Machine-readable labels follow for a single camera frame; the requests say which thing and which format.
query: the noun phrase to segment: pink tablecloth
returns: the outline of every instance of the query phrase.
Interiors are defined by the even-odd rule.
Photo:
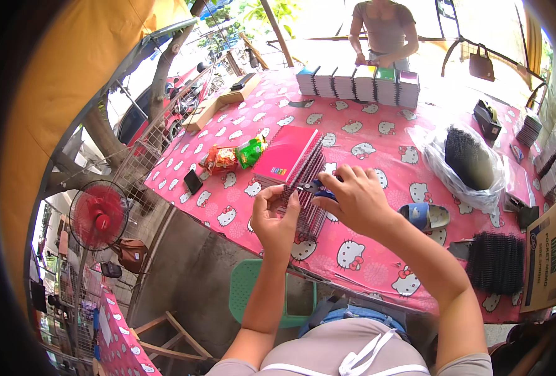
[[[105,373],[109,376],[161,376],[131,335],[115,295],[106,287],[101,290],[99,308],[98,344]]]
[[[405,132],[406,127],[417,124],[434,129],[435,124],[447,121],[452,114],[455,121],[477,128],[470,114],[472,107],[444,109],[422,102],[416,110],[410,111],[354,101],[303,97],[298,94],[294,73],[288,69],[266,71],[246,101],[222,107],[203,131],[176,138],[147,177],[146,185],[207,227],[225,234],[248,251],[260,254],[261,244],[249,225],[253,197],[260,191],[259,183],[252,179],[251,170],[239,168],[209,176],[197,163],[213,144],[237,146],[259,132],[271,139],[284,124],[315,127],[326,134],[323,143],[328,172],[342,163],[372,167],[379,174],[388,202],[394,209],[412,201],[429,201],[446,207],[451,213],[450,225],[428,234],[439,244],[447,247],[451,241],[472,238],[483,230],[524,237],[515,216],[503,212],[501,204],[495,215],[489,215],[459,202],[424,166],[421,155]],[[430,89],[423,88],[422,101],[431,102],[430,93]],[[475,97],[467,102],[476,101]],[[519,111],[493,102],[507,132],[502,133],[495,148],[512,157],[509,143],[513,139],[512,125]],[[534,154],[526,147],[521,148],[525,155]],[[529,156],[522,165],[533,179],[534,168]],[[204,180],[203,187],[194,197],[190,197],[183,184],[189,169],[196,169]],[[533,190],[538,205],[542,207],[544,200],[538,188],[536,181]],[[332,216],[326,220],[317,242],[295,238],[292,264],[344,288],[438,313],[435,299],[399,257],[381,244],[349,230]],[[482,304],[485,322],[518,320],[521,297],[488,297],[478,291],[477,297]]]

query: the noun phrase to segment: hand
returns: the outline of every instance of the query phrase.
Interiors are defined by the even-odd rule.
[[[255,196],[251,228],[264,247],[264,259],[288,264],[292,241],[295,238],[299,217],[299,193],[293,192],[288,200],[286,213],[278,218],[276,209],[281,205],[284,185],[269,186]]]
[[[357,66],[366,65],[366,57],[364,56],[363,53],[360,52],[359,54],[357,54],[355,58],[355,64]]]
[[[376,66],[379,68],[391,68],[393,62],[393,58],[389,55],[380,55],[374,59],[374,63],[376,63]]]
[[[381,234],[389,233],[399,214],[389,206],[376,172],[344,164],[336,169],[335,175],[342,177],[343,182],[325,172],[320,172],[318,178],[339,201],[314,197],[312,203],[334,214],[358,234],[380,241]]]

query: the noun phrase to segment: woman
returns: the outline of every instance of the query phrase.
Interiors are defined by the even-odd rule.
[[[327,173],[320,173],[318,178],[334,192],[338,202],[325,197],[312,202],[358,234],[391,249],[437,299],[438,374],[492,375],[477,297],[458,261],[389,207],[373,169],[342,165],[336,171],[343,182]],[[207,375],[359,376],[387,370],[380,375],[428,374],[417,350],[373,315],[320,322],[301,338],[272,349],[282,316],[285,270],[299,214],[295,192],[285,216],[276,217],[276,200],[282,190],[282,186],[271,186],[255,197],[251,226],[264,246],[264,260],[243,326]]]
[[[349,42],[357,54],[356,65],[366,64],[359,43],[362,24],[368,30],[368,60],[381,68],[410,70],[407,57],[418,51],[418,34],[416,22],[408,8],[389,0],[364,1],[355,6]]]

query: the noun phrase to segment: concrete floor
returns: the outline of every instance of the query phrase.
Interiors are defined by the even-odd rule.
[[[175,311],[174,316],[184,329],[213,357],[221,358],[240,328],[228,309],[230,273],[238,262],[254,257],[188,215],[176,211],[158,245],[150,274],[139,286],[128,325],[139,327],[162,316],[165,311]],[[297,277],[289,279],[290,313],[311,310],[311,286],[310,282]],[[318,299],[332,293],[329,287],[318,285]],[[430,332],[423,322],[408,325],[410,337]],[[510,327],[485,325],[488,345],[505,341]],[[276,344],[295,339],[297,331],[298,328],[279,330]],[[140,337],[145,342],[161,346],[174,335],[176,331],[165,322]],[[184,341],[180,341],[174,350],[195,354]],[[200,375],[214,364],[171,361],[162,356],[156,357],[153,363],[164,376]]]

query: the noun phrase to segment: electric fan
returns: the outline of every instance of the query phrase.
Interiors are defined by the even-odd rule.
[[[71,233],[87,250],[102,251],[122,236],[128,214],[122,189],[107,180],[95,180],[84,185],[71,202]]]

